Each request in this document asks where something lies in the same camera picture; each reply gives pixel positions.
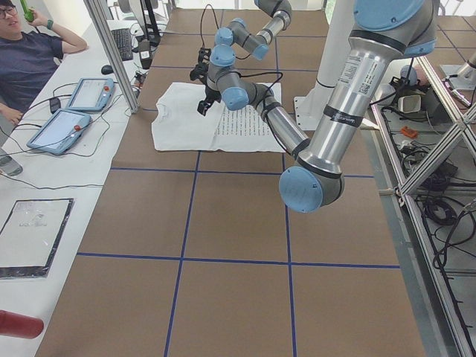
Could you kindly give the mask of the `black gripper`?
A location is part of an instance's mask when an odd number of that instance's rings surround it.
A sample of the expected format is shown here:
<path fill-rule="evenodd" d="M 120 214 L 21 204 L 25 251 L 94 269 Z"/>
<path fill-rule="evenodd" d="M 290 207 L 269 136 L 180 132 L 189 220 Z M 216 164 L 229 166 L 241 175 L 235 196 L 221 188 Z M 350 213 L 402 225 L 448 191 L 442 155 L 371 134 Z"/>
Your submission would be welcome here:
<path fill-rule="evenodd" d="M 197 111 L 201 115 L 205 115 L 208 109 L 215 103 L 222 101 L 222 95 L 219 91 L 218 85 L 212 80 L 203 80 L 205 84 L 205 99 L 199 101 Z"/>
<path fill-rule="evenodd" d="M 210 48 L 199 49 L 197 63 L 194 69 L 190 72 L 191 81 L 199 80 L 201 83 L 207 82 L 210 55 Z"/>

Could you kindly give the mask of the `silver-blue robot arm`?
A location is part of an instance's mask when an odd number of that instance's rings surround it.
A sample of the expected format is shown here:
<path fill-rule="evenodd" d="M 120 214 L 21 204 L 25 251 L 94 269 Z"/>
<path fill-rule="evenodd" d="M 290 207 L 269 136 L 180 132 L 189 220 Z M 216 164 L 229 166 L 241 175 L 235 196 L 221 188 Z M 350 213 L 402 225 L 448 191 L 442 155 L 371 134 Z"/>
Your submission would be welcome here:
<path fill-rule="evenodd" d="M 364 114 L 394 60 L 431 53 L 436 42 L 437 1 L 357 1 L 349 35 L 350 52 L 312 137 L 290 118 L 270 87 L 245 81 L 235 69 L 235 46 L 256 59 L 268 52 L 273 38 L 287 29 L 292 7 L 287 1 L 259 1 L 270 17 L 258 33 L 242 19 L 217 30 L 214 46 L 201 48 L 192 80 L 205 86 L 198 105 L 205 115 L 214 103 L 236 111 L 252 106 L 277 141 L 295 159 L 279 180 L 288 208 L 308 213 L 336 201 L 344 191 L 341 160 Z"/>
<path fill-rule="evenodd" d="M 292 6 L 285 0 L 263 0 L 254 3 L 261 11 L 270 16 L 271 20 L 256 34 L 247 29 L 241 18 L 233 19 L 229 25 L 217 29 L 212 48 L 205 46 L 199 49 L 198 62 L 190 72 L 190 79 L 206 83 L 209 65 L 227 67 L 237 59 L 233 46 L 237 45 L 249 56 L 262 60 L 268 53 L 273 38 L 282 30 L 287 29 L 292 20 Z"/>

